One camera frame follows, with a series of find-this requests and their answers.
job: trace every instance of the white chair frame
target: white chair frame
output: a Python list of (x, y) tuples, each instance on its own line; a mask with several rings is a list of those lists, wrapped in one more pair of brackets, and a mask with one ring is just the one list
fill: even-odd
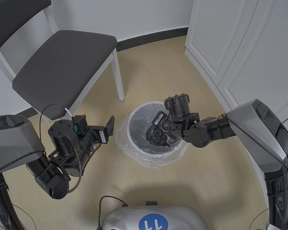
[[(49, 7), (43, 9), (43, 12), (47, 18), (47, 21), (50, 25), (50, 28), (53, 33), (56, 33), (59, 29), (53, 19), (53, 16), (50, 12)], [(97, 79), (100, 77), (100, 75), (104, 72), (104, 70), (107, 68), (107, 66), (111, 64), (112, 71), (114, 75), (114, 80), (117, 88), (117, 92), (119, 94), (119, 99), (123, 101), (125, 99), (124, 89), (123, 89), (123, 83), (121, 78), (121, 73), (119, 70), (119, 60), (117, 58), (117, 52), (116, 48), (111, 52), (111, 54), (108, 56), (108, 58), (104, 61), (104, 63), (101, 65), (101, 67), (98, 69), (98, 71), (92, 76), (92, 78), (89, 80), (89, 82), (86, 84), (78, 98), (75, 100), (75, 102), (72, 104), (72, 106), (69, 108), (69, 111), (74, 115), (77, 108), (80, 106), (81, 102), (85, 98), (85, 96), (88, 94), (90, 89), (93, 87)], [(0, 69), (3, 71), (3, 73), (6, 75), (6, 77), (12, 82), (13, 79), (16, 77), (16, 74), (10, 67), (10, 65), (7, 63), (5, 58), (3, 57), (2, 53), (0, 52)], [(43, 118), (50, 122), (50, 119), (43, 115)], [(69, 119), (69, 114), (66, 113), (66, 115), (60, 119)]]

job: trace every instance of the trash can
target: trash can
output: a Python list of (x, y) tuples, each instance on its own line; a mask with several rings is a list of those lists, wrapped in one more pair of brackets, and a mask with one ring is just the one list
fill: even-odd
[(115, 132), (116, 145), (139, 164), (156, 168), (180, 159), (188, 143), (178, 140), (170, 147), (154, 146), (146, 140), (146, 131), (152, 125), (158, 111), (169, 113), (163, 102), (147, 102), (138, 106), (130, 115), (125, 117)]

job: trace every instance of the wooden floor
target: wooden floor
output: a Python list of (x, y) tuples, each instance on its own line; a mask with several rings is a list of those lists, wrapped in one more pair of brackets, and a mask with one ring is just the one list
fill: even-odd
[[(115, 127), (137, 106), (164, 101), (187, 93), (191, 112), (217, 117), (222, 106), (184, 55), (185, 37), (178, 37), (118, 52), (126, 98), (119, 100), (111, 67), (88, 93), (76, 114), (86, 114), (89, 125), (105, 125), (111, 115)], [(38, 132), (39, 116), (30, 118)], [(47, 154), (53, 146), (47, 135), (51, 124), (42, 119), (42, 141)], [(4, 173), (15, 205), (27, 211), (37, 229), (95, 230), (98, 204), (103, 195), (113, 195), (128, 205), (157, 200), (159, 205), (195, 208), (213, 229), (249, 229), (252, 220), (266, 208), (259, 181), (237, 137), (215, 141), (206, 148), (189, 146), (178, 162), (157, 169), (145, 168), (125, 156), (114, 136), (92, 157), (80, 186), (62, 200), (51, 199), (34, 181), (25, 166)], [(102, 219), (121, 205), (104, 199)], [(28, 230), (30, 218), (16, 209)], [(265, 229), (268, 214), (256, 219), (251, 229)]]

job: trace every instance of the chair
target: chair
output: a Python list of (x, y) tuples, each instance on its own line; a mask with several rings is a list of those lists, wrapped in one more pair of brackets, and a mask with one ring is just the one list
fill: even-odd
[[(0, 47), (38, 12), (54, 33), (27, 61), (17, 75), (0, 52), (0, 69), (13, 89), (39, 113), (50, 104), (61, 104), (75, 113), (94, 83), (111, 63), (120, 100), (124, 90), (114, 36), (58, 30), (50, 13), (51, 0), (0, 0)], [(61, 107), (48, 107), (43, 117), (66, 118)]]

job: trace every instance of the chair leg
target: chair leg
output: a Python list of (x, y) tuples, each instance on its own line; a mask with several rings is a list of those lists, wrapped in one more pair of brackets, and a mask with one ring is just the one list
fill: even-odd
[(117, 58), (116, 48), (113, 50), (112, 54), (114, 56), (114, 59), (111, 61), (111, 66), (112, 66), (112, 71), (113, 71), (113, 75), (115, 79), (115, 84), (116, 84), (117, 92), (119, 94), (119, 99), (123, 101), (125, 98), (125, 94), (124, 94), (124, 89), (123, 89), (121, 72), (119, 70), (119, 60)]

